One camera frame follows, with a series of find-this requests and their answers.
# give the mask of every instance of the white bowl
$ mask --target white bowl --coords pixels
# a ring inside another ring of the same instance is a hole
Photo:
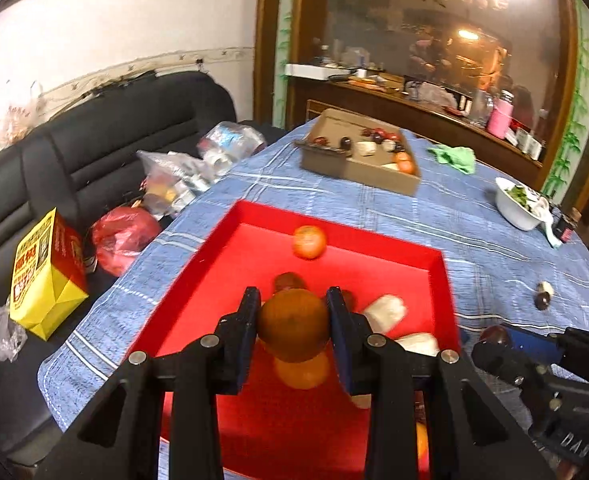
[[[532,229],[541,223],[542,219],[530,213],[514,198],[508,195],[507,192],[516,186],[514,182],[500,176],[497,176],[495,180],[497,183],[497,208],[499,212],[514,227],[522,231],[532,231]]]

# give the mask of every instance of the black leather sofa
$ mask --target black leather sofa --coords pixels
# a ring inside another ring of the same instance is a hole
[[[137,195],[144,177],[136,150],[196,153],[220,121],[235,121],[228,92],[210,76],[148,73],[34,129],[0,153],[0,305],[10,291],[18,242],[53,207],[79,233]],[[15,363],[0,363],[0,451],[32,465],[59,439],[36,383],[44,358],[63,344],[114,278],[89,276],[90,297],[44,342],[29,334]]]

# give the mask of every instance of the light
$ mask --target light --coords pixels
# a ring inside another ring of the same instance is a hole
[[[474,32],[470,32],[469,30],[465,30],[464,28],[462,28],[459,31],[459,36],[462,37],[464,40],[470,40],[470,41],[477,41],[479,39],[478,34],[475,34]]]

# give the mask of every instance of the blue checkered tablecloth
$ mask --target blue checkered tablecloth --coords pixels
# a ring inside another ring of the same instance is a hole
[[[554,250],[542,231],[512,227],[495,207],[497,170],[478,163],[477,173],[466,176],[440,165],[426,152],[428,141],[404,130],[423,178],[415,197],[399,195],[302,170],[292,141],[308,129],[301,126],[241,162],[191,203],[43,362],[38,384],[62,429],[123,360],[180,269],[241,198],[441,250],[459,326],[471,336],[468,350],[485,327],[502,321],[543,334],[568,326],[589,330],[589,252],[576,235]],[[544,312],[533,305],[542,280],[555,289]],[[526,428],[529,414],[518,390],[484,379]],[[165,479],[167,442],[160,451],[159,478]]]

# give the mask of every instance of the white garlic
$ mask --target white garlic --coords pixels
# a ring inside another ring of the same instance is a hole
[[[385,139],[381,143],[381,147],[389,153],[394,151],[394,148],[397,147],[397,143],[394,140]]]
[[[380,297],[363,311],[372,331],[379,334],[385,334],[393,329],[405,317],[405,314],[407,314],[407,308],[403,300],[391,294]]]
[[[415,354],[430,355],[436,357],[439,353],[439,343],[431,333],[417,332],[396,339],[405,350]]]
[[[356,153],[361,156],[374,155],[376,151],[376,142],[371,140],[362,140],[356,143]]]

